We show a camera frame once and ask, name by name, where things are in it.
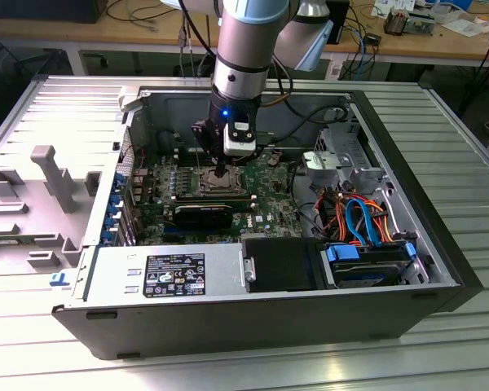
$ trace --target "power supply label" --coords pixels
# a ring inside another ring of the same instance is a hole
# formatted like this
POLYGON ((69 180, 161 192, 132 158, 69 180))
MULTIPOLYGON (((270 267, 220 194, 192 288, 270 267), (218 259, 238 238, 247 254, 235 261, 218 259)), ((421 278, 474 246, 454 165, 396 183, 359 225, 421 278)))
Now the power supply label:
POLYGON ((204 295, 205 255, 151 255, 145 268, 145 297, 204 295))

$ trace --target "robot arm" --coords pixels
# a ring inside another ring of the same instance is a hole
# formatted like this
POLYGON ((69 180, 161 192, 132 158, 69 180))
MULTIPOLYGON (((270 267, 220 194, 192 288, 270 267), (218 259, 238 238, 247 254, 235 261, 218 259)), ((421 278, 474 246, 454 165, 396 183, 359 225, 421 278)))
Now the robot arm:
POLYGON ((192 130, 223 175, 227 164, 260 153, 256 116, 271 105, 261 94, 273 54, 290 68, 313 70, 333 24, 324 0, 183 0, 183 6, 222 17, 209 116, 192 130))

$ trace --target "motherboard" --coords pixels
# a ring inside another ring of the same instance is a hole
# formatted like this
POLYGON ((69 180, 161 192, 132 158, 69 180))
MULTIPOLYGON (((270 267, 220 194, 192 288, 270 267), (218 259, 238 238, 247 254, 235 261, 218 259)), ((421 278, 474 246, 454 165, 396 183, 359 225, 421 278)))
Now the motherboard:
POLYGON ((138 245, 300 237, 300 215, 286 191, 289 165, 280 152, 265 153, 218 178, 201 153, 142 156, 132 181, 138 245))

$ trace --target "green circuit board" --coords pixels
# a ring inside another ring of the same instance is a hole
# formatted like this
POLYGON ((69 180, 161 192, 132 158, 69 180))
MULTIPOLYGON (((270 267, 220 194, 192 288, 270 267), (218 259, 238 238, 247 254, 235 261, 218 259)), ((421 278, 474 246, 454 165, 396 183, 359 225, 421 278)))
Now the green circuit board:
POLYGON ((237 168, 240 192, 248 200, 226 200, 224 195, 209 204, 228 204, 239 208, 233 213, 231 227, 213 231, 185 231, 174 225, 176 199, 199 199, 200 173, 213 166, 199 166, 195 160, 182 163, 181 158, 157 156, 135 173, 136 206, 141 214, 143 229, 139 244, 205 244, 237 243, 243 234, 264 234, 268 237, 301 236, 299 216, 286 192, 288 162, 280 161, 275 166, 268 164, 269 154, 237 168))

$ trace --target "metal workbench surface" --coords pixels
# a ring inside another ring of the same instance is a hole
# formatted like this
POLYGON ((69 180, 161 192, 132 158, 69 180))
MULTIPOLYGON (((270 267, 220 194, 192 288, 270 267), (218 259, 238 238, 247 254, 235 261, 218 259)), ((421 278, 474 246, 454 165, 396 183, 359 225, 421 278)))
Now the metal workbench surface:
MULTIPOLYGON (((121 88, 164 80, 50 77, 34 82, 0 129, 0 151, 6 151, 0 160, 7 154, 29 160, 29 149, 21 148, 29 132, 65 133, 87 123, 86 138, 77 133, 59 137, 81 151, 78 164, 83 169, 101 169, 94 148, 84 146, 113 137, 121 121, 121 88), (7 150, 13 144, 8 140, 20 145, 7 150)), ((182 83, 173 79, 170 86, 182 83)), ((319 89, 324 83, 303 85, 319 89)), ((425 319, 399 340, 109 362, 93 357, 51 317, 52 303, 69 291, 52 291, 49 275, 4 275, 0 389, 489 389, 489 156, 434 92, 416 84, 328 86, 366 93, 482 280, 484 292, 454 313, 425 319)))

